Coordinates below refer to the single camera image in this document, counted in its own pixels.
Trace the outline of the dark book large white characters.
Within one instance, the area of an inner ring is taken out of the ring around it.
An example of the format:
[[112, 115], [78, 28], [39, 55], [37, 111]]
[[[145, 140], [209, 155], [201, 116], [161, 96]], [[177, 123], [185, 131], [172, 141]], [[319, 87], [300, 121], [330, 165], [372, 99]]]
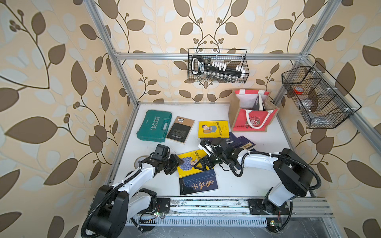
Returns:
[[218, 190], [214, 169], [179, 179], [180, 196]]

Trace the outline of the navy book under yellow book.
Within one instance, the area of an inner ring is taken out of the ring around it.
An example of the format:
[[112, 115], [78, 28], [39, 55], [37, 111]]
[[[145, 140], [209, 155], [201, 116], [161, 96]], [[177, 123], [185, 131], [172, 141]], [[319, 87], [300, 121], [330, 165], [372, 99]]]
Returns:
[[215, 146], [221, 145], [221, 146], [228, 146], [232, 148], [239, 147], [239, 144], [238, 144], [239, 141], [232, 132], [229, 132], [228, 138], [206, 138], [205, 140]]

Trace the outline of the green plastic tool case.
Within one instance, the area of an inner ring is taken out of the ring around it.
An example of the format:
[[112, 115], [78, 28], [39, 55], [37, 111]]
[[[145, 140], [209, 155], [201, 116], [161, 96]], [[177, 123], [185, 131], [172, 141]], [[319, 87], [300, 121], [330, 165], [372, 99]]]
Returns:
[[142, 141], [164, 142], [171, 119], [171, 112], [148, 110], [137, 132], [138, 139]]

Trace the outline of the yellow cartoon man book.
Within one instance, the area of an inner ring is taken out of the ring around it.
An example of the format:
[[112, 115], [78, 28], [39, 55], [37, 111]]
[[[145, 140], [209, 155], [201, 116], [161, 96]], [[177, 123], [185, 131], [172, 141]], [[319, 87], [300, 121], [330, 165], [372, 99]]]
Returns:
[[200, 121], [198, 125], [199, 138], [229, 138], [227, 121]]

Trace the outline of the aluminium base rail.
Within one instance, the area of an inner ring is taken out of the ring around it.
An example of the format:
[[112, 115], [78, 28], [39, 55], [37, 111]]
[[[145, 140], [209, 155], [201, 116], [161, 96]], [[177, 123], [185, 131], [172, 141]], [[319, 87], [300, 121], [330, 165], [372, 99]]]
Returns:
[[138, 193], [130, 201], [128, 211], [133, 212], [125, 222], [116, 225], [117, 231], [125, 226], [153, 227], [268, 227], [277, 230], [292, 218], [328, 219], [333, 217], [324, 198], [298, 197], [274, 211], [265, 211], [262, 198], [159, 196], [155, 205], [142, 211], [138, 203], [148, 200], [148, 195]]

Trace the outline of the yellow book purple hedgehog cover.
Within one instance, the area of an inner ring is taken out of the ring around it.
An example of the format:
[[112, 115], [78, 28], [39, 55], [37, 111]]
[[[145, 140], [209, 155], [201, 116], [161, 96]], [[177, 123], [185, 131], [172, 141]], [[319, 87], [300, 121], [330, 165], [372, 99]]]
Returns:
[[194, 165], [205, 156], [207, 156], [207, 154], [203, 150], [195, 150], [188, 153], [179, 154], [178, 157], [184, 161], [184, 164], [177, 168], [179, 178], [184, 178], [202, 172], [195, 169]]

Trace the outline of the socket wrench set in basket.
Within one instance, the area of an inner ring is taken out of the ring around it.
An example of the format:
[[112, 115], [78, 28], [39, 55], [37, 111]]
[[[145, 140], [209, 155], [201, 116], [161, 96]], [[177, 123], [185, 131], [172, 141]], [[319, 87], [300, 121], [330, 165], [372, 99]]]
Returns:
[[195, 76], [222, 78], [243, 78], [249, 76], [250, 71], [245, 60], [240, 57], [216, 55], [192, 55], [188, 62], [188, 71]]

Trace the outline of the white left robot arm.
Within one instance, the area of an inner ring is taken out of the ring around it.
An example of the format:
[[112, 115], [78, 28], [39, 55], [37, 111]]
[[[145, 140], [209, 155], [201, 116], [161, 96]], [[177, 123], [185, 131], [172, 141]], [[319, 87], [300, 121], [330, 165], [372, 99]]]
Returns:
[[157, 145], [148, 157], [137, 161], [137, 168], [121, 182], [101, 186], [81, 227], [83, 238], [117, 238], [127, 221], [142, 211], [154, 211], [156, 192], [143, 188], [158, 173], [171, 175], [183, 160], [165, 145]]

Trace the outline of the brown and black book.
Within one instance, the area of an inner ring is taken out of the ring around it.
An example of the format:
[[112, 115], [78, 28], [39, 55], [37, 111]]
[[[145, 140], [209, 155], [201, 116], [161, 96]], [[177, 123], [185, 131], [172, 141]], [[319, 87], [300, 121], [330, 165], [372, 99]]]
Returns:
[[184, 117], [176, 117], [166, 138], [185, 144], [193, 125], [194, 120]]

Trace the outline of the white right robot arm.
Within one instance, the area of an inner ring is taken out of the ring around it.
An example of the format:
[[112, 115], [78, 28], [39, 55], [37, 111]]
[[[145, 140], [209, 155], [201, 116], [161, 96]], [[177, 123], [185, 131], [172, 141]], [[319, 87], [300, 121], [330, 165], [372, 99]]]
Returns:
[[215, 165], [225, 164], [238, 178], [246, 168], [274, 172], [280, 183], [270, 188], [258, 205], [259, 209], [268, 214], [275, 213], [294, 198], [305, 197], [308, 191], [321, 187], [321, 178], [317, 172], [291, 149], [284, 148], [279, 153], [249, 151], [233, 148], [221, 138], [212, 142], [202, 139], [198, 147], [207, 154], [201, 160], [204, 168], [212, 169]]

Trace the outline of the black and white large book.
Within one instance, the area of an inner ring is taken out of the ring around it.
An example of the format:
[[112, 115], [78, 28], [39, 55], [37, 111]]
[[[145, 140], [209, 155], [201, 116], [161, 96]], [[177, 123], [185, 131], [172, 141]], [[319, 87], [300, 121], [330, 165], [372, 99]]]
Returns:
[[254, 102], [254, 105], [252, 107], [252, 111], [264, 111], [265, 108], [264, 108], [264, 103], [263, 103], [263, 99], [262, 99], [262, 95], [261, 94], [258, 94], [257, 95], [257, 98]]

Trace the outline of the navy book with yellow label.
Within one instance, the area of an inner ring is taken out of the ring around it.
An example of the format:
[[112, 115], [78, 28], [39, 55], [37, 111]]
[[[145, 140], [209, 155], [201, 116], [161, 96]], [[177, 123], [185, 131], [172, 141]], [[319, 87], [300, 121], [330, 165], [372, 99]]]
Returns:
[[234, 139], [230, 144], [233, 148], [241, 148], [251, 150], [255, 147], [255, 144], [244, 136], [240, 136]]

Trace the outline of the red tape roll in basket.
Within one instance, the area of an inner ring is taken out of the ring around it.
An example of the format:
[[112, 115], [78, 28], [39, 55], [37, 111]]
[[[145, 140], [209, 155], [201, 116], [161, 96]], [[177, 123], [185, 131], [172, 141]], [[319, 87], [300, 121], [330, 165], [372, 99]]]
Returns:
[[294, 87], [294, 93], [295, 93], [296, 95], [303, 95], [303, 94], [304, 94], [304, 88], [299, 87], [299, 86]]

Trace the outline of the yellow tape roll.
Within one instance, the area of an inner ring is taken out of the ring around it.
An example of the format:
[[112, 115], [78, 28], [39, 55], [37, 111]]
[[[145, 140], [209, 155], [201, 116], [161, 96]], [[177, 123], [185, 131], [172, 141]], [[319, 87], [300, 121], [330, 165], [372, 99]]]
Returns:
[[134, 168], [137, 169], [139, 166], [140, 166], [140, 162], [142, 162], [143, 160], [145, 160], [147, 158], [147, 156], [140, 156], [138, 157], [135, 162], [134, 162]]

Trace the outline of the red and burlap canvas bag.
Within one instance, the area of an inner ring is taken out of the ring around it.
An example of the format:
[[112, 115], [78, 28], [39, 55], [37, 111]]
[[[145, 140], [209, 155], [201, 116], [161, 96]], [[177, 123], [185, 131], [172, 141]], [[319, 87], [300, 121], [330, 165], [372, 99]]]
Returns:
[[[252, 111], [258, 94], [262, 95], [264, 111]], [[271, 102], [269, 95], [270, 93], [265, 90], [235, 90], [228, 112], [231, 131], [266, 132], [279, 111], [279, 108]]]

